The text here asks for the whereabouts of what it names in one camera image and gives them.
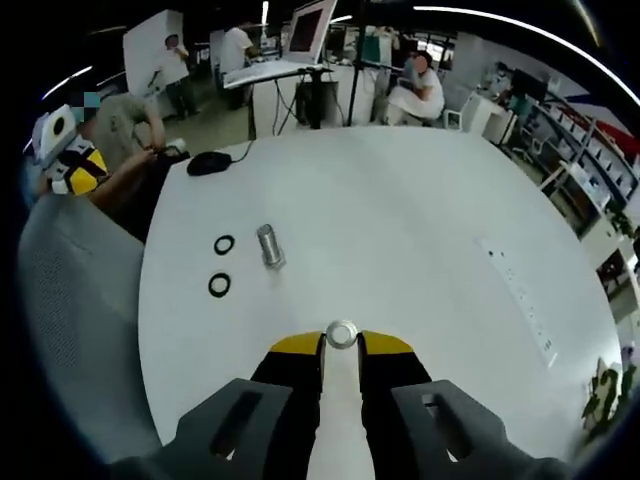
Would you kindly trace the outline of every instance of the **metal washer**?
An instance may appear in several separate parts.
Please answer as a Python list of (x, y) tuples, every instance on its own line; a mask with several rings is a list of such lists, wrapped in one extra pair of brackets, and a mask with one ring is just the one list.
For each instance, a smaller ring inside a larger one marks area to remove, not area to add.
[[(349, 332), (349, 337), (347, 338), (347, 340), (345, 340), (342, 343), (337, 341), (335, 338), (333, 338), (333, 334), (340, 327), (345, 327)], [(327, 327), (327, 331), (325, 333), (327, 335), (327, 342), (329, 342), (329, 345), (331, 345), (333, 348), (337, 348), (338, 350), (346, 350), (351, 345), (356, 343), (356, 337), (358, 336), (358, 329), (349, 320), (336, 320), (329, 324), (329, 326)]]

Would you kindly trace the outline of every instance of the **monitor screen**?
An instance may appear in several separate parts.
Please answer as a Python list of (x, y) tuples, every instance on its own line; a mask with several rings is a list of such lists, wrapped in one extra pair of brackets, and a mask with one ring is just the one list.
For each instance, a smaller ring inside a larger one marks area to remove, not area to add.
[(318, 9), (298, 17), (289, 43), (290, 52), (309, 52), (311, 50), (322, 11), (322, 9)]

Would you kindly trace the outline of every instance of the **computer mouse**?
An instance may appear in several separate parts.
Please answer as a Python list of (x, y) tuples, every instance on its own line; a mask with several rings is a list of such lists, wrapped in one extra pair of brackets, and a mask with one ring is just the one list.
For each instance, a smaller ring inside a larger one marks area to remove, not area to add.
[(192, 177), (224, 172), (231, 165), (231, 155), (222, 152), (202, 152), (191, 159), (187, 173)]

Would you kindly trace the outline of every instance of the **gray fabric chair back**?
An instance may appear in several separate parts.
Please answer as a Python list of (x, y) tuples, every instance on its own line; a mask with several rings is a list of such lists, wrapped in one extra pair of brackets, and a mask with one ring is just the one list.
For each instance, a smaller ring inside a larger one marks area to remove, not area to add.
[(87, 198), (47, 195), (18, 251), (21, 301), (57, 400), (105, 462), (160, 442), (138, 355), (143, 246)]

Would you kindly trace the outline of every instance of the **computer monitor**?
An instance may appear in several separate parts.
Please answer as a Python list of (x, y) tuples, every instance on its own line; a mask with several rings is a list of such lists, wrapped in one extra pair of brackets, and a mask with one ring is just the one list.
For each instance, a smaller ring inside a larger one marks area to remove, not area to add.
[(341, 28), (340, 30), (333, 30), (327, 34), (326, 49), (330, 52), (342, 52), (344, 50), (344, 41), (346, 37), (346, 30)]
[(291, 19), (291, 37), (283, 57), (294, 62), (315, 64), (329, 29), (337, 0), (322, 0), (296, 9)]
[(525, 95), (529, 95), (534, 100), (542, 102), (547, 93), (547, 86), (542, 80), (516, 69), (511, 77), (511, 92), (515, 97), (524, 98)]

